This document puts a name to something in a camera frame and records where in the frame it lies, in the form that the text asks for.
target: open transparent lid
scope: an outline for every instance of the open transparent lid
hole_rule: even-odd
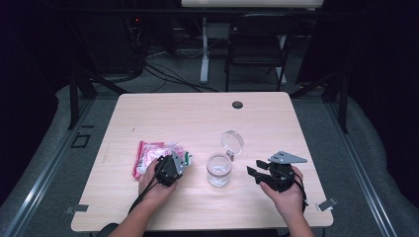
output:
[[[236,131],[230,130],[221,135],[221,144],[227,155],[233,160],[234,155],[239,155],[243,149],[243,138]]]

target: person's left hand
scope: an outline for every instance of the person's left hand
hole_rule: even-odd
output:
[[[140,195],[144,189],[147,187],[148,183],[150,183],[151,179],[153,178],[155,174],[155,167],[158,165],[158,161],[154,160],[152,161],[148,167],[145,174],[141,175],[138,180],[138,194]],[[153,184],[150,186],[154,186],[157,184],[157,181],[154,179]],[[155,207],[159,207],[162,205],[168,198],[173,194],[173,192],[176,190],[177,181],[170,187],[163,187],[160,184],[157,184],[152,188],[150,191],[145,194],[145,196],[142,199],[142,202],[149,202]]]

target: chair backrest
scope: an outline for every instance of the chair backrest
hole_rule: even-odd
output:
[[[292,17],[275,14],[246,14],[232,21],[229,35],[289,36],[294,35],[297,31],[298,22]]]

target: chair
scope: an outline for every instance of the chair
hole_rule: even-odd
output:
[[[252,67],[282,67],[277,91],[281,89],[288,51],[298,22],[288,16],[246,14],[235,18],[228,31],[225,91],[228,92],[230,65]]]

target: snack package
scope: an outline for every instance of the snack package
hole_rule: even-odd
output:
[[[138,152],[136,161],[132,169],[132,175],[139,179],[142,174],[145,174],[148,165],[160,156],[171,155],[172,150],[182,158],[187,166],[191,165],[192,155],[184,150],[184,148],[175,142],[154,142],[147,143],[140,141],[138,145]]]

